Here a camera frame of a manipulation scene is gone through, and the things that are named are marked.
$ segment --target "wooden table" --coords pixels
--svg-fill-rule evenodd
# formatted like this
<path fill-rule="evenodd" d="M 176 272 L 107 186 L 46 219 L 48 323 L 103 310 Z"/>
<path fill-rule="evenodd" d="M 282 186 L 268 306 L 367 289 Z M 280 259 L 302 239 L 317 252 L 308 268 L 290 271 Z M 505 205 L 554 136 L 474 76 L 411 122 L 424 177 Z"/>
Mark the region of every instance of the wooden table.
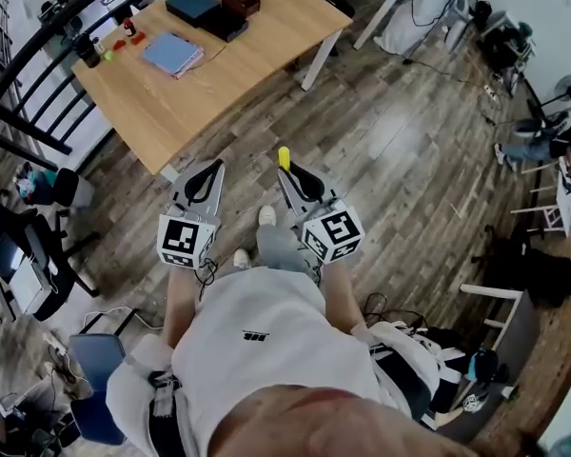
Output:
<path fill-rule="evenodd" d="M 169 163 L 180 150 L 246 93 L 295 58 L 321 44 L 302 87 L 313 84 L 341 30 L 351 23 L 324 0 L 261 0 L 249 28 L 225 43 L 167 12 L 159 0 L 134 15 L 136 29 L 148 36 L 128 43 L 111 61 L 93 69 L 77 61 L 72 70 L 99 109 L 152 174 L 175 181 Z M 173 32 L 201 46 L 201 64 L 176 80 L 140 54 L 156 36 Z M 115 30 L 104 40 L 111 48 L 124 37 Z"/>

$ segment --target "red object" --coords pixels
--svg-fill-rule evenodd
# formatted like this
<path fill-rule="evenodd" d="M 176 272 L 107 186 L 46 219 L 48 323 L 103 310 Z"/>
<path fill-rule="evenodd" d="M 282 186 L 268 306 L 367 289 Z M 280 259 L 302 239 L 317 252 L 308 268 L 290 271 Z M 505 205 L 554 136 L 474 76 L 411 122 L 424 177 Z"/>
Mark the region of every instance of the red object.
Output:
<path fill-rule="evenodd" d="M 125 29 L 125 34 L 128 37 L 133 37 L 135 35 L 135 26 L 133 25 L 133 22 L 131 22 L 131 19 L 127 18 L 123 21 L 123 28 Z"/>
<path fill-rule="evenodd" d="M 133 43 L 134 46 L 137 46 L 140 44 L 140 41 L 144 40 L 145 38 L 146 35 L 140 30 L 135 37 L 131 37 L 131 43 Z"/>
<path fill-rule="evenodd" d="M 114 46 L 112 47 L 113 50 L 119 50 L 120 48 L 124 48 L 127 45 L 127 43 L 123 40 L 123 39 L 119 39 L 118 41 L 116 41 L 114 43 Z"/>

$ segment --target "person's arm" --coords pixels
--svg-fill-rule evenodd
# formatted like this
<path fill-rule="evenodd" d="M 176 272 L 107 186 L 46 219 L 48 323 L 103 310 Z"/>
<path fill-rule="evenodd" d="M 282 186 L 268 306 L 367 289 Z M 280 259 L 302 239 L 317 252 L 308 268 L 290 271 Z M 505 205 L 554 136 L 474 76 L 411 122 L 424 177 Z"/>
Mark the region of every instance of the person's arm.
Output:
<path fill-rule="evenodd" d="M 198 293 L 199 288 L 192 269 L 171 268 L 163 327 L 163 337 L 171 348 L 178 345 L 192 323 Z"/>
<path fill-rule="evenodd" d="M 463 407 L 457 407 L 448 413 L 436 413 L 436 427 L 443 427 L 463 415 Z"/>
<path fill-rule="evenodd" d="M 325 318 L 328 323 L 347 335 L 364 322 L 344 261 L 324 266 Z"/>

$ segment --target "black strap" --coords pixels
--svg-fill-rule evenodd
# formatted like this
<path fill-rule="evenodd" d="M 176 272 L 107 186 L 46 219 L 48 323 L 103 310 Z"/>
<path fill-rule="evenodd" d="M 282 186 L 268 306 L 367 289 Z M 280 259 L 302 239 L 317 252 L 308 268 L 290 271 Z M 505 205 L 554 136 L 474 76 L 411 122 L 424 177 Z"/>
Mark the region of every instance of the black strap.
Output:
<path fill-rule="evenodd" d="M 158 383 L 157 378 L 163 374 L 164 372 L 162 371 L 152 372 L 148 377 L 148 381 L 155 388 L 162 387 L 165 382 Z M 175 400 L 175 391 L 180 388 L 180 382 L 174 376 L 172 376 L 170 382 L 174 385 L 171 414 L 166 417 L 154 416 L 154 400 L 150 402 L 148 413 L 150 441 L 159 457 L 186 457 L 182 445 L 182 437 L 180 435 L 180 426 L 178 425 L 177 404 Z"/>
<path fill-rule="evenodd" d="M 393 348 L 378 344 L 370 349 L 383 372 L 403 393 L 413 420 L 420 421 L 431 403 L 431 391 L 406 360 Z"/>

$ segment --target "black logo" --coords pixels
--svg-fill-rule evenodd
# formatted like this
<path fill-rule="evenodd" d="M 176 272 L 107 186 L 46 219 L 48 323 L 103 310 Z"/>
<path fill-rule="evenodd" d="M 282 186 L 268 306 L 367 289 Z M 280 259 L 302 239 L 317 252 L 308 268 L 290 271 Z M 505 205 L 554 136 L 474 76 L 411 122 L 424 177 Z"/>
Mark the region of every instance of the black logo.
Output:
<path fill-rule="evenodd" d="M 266 337 L 268 337 L 268 333 L 244 330 L 244 340 L 257 340 L 258 342 L 264 342 Z"/>
<path fill-rule="evenodd" d="M 322 224 L 324 224 L 325 231 L 334 245 L 340 245 L 360 235 L 360 231 L 355 227 L 353 220 L 346 211 L 340 211 L 335 215 L 323 218 Z"/>
<path fill-rule="evenodd" d="M 330 259 L 330 261 L 336 261 L 337 259 L 340 259 L 341 257 L 345 257 L 346 255 L 349 255 L 351 252 L 353 252 L 358 247 L 358 244 L 360 244 L 360 240 L 361 239 L 354 240 L 350 244 L 347 244 L 345 246 L 341 246 L 341 247 L 335 249 L 334 253 L 332 254 L 332 259 Z"/>
<path fill-rule="evenodd" d="M 325 259 L 325 255 L 327 254 L 327 247 L 322 243 L 320 239 L 313 235 L 311 230 L 306 231 L 305 245 L 313 252 L 315 252 L 320 259 Z"/>
<path fill-rule="evenodd" d="M 197 242 L 198 231 L 199 226 L 197 225 L 171 219 L 165 232 L 163 248 L 177 250 L 183 254 L 192 254 L 194 245 Z"/>
<path fill-rule="evenodd" d="M 174 266 L 181 266 L 182 268 L 192 268 L 192 259 L 187 257 L 182 257 L 174 254 L 166 254 L 163 252 L 163 259 L 168 264 L 173 264 Z"/>

